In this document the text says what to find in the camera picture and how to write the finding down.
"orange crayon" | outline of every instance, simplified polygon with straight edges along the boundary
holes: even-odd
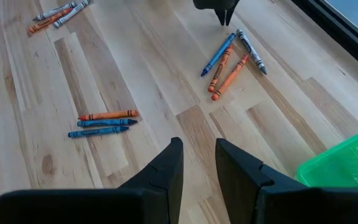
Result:
[[[111,113],[100,113],[100,114],[87,114],[80,116],[78,119],[82,121],[96,120],[96,119],[114,119],[114,118],[125,118],[131,116],[137,116],[139,113],[137,110],[118,111]]]
[[[226,62],[227,62],[227,60],[228,60],[228,58],[229,58],[229,56],[231,54],[232,49],[233,48],[230,45],[230,46],[227,47],[227,49],[223,53],[222,61],[219,64],[219,67],[216,70],[215,75],[212,78],[212,81],[211,81],[211,83],[209,84],[209,87],[208,87],[208,91],[210,91],[211,93],[215,90],[216,83],[218,82],[219,76],[221,76],[222,70],[226,66]]]
[[[53,24],[54,22],[58,21],[61,17],[65,16],[66,14],[71,12],[71,10],[73,10],[73,9],[72,8],[65,9],[56,15],[53,15],[51,17],[48,17],[48,18],[42,20],[41,22],[37,23],[36,25],[30,27],[29,32],[31,34],[33,34],[33,33],[37,32],[38,30],[43,29],[44,27],[47,27],[50,24]]]
[[[218,90],[215,91],[214,95],[212,96],[212,100],[215,101],[219,99],[219,97],[227,90],[229,85],[234,81],[237,74],[240,72],[240,70],[243,68],[243,66],[247,63],[249,55],[244,56],[239,63],[233,68],[231,73],[226,77],[224,82],[221,86],[219,86]]]

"green plastic basket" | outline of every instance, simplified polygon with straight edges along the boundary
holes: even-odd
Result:
[[[309,187],[358,187],[358,134],[298,167]]]

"hardwood floor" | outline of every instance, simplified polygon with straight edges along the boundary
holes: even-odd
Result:
[[[0,0],[0,194],[117,187],[179,136],[180,223],[229,223],[216,138],[293,177],[358,133],[358,62],[290,0],[242,0],[229,27],[191,0],[94,0],[61,28],[27,34],[66,2]],[[268,75],[249,62],[212,102],[216,66],[200,73],[237,28]],[[236,39],[223,77],[245,53]],[[67,138],[78,115],[129,109],[140,117],[126,133]]]

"crayon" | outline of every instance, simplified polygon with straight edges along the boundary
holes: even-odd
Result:
[[[231,73],[226,77],[224,82],[219,86],[218,90],[215,91],[214,95],[212,96],[212,100],[215,101],[219,99],[219,97],[227,90],[229,85],[234,81],[237,74],[240,72],[240,70],[243,68],[243,66],[247,63],[249,58],[249,54],[244,56],[239,63],[233,68]]]
[[[229,56],[231,54],[231,51],[232,51],[232,47],[230,45],[230,46],[227,47],[227,49],[223,53],[222,61],[219,64],[219,67],[216,70],[215,75],[212,78],[212,81],[211,81],[211,83],[209,84],[209,87],[208,87],[208,91],[210,91],[211,93],[213,93],[213,91],[215,90],[215,86],[216,86],[216,84],[218,82],[219,76],[221,76],[222,70],[226,66],[226,62],[227,62],[227,60],[228,60],[228,58],[229,58]]]
[[[133,119],[104,119],[96,121],[79,121],[77,122],[77,126],[87,128],[96,126],[132,125],[136,123],[137,121]]]
[[[125,126],[116,126],[112,128],[92,129],[92,130],[85,130],[85,131],[72,131],[68,133],[68,137],[79,138],[79,137],[87,137],[87,136],[102,135],[102,134],[120,133],[128,129],[129,128]]]
[[[82,121],[96,120],[96,119],[114,119],[114,118],[125,118],[131,116],[137,116],[137,110],[118,111],[111,113],[100,113],[100,114],[87,114],[80,116],[78,119]]]
[[[215,53],[214,57],[208,62],[208,64],[205,66],[201,77],[206,75],[211,68],[214,66],[214,64],[218,61],[219,57],[223,54],[224,50],[233,42],[234,38],[236,37],[235,34],[230,34],[230,36],[223,42],[222,46],[219,48],[219,50]]]
[[[60,18],[58,21],[53,23],[53,26],[57,29],[61,25],[63,25],[65,22],[67,22],[69,19],[71,19],[75,14],[79,13],[85,6],[90,4],[90,0],[85,0],[79,5],[77,5],[69,14],[65,15],[64,17]]]
[[[71,8],[74,8],[75,6],[76,6],[75,2],[71,2],[71,3],[68,3],[68,4],[64,5],[64,6],[58,7],[56,9],[52,9],[49,12],[43,13],[41,15],[38,15],[32,20],[34,22],[40,22],[40,21],[42,21],[44,19],[47,19],[49,17],[52,17],[52,16],[58,14],[59,12],[65,10],[65,9],[71,9]]]
[[[49,26],[50,24],[53,24],[54,22],[56,22],[58,19],[60,19],[61,17],[65,16],[66,14],[68,14],[69,12],[71,12],[71,10],[73,10],[72,8],[69,9],[65,9],[61,12],[58,12],[58,14],[53,15],[39,23],[37,23],[36,25],[32,26],[29,28],[29,33],[33,34],[35,32],[37,32],[38,30]]]
[[[238,29],[237,35],[239,36],[239,38],[241,39],[241,42],[246,47],[248,53],[251,54],[251,58],[256,63],[256,66],[258,66],[258,68],[261,72],[263,72],[265,75],[267,75],[266,67],[265,67],[263,61],[260,59],[260,57],[259,57],[258,53],[256,52],[256,50],[254,49],[254,47],[251,45],[251,42],[249,42],[245,33],[242,30]]]

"wood grain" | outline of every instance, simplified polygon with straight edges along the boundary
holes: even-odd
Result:
[[[94,0],[61,28],[27,35],[34,16],[67,2],[0,0],[0,195],[118,187],[178,136],[180,223],[226,224],[216,138],[293,177],[358,133],[358,62],[290,0],[240,1],[227,27],[188,0]],[[268,75],[248,62],[212,102],[216,67],[200,73],[236,29]],[[218,85],[247,54],[238,39],[233,49]],[[139,122],[122,134],[67,137],[78,115],[116,110],[139,110]]]

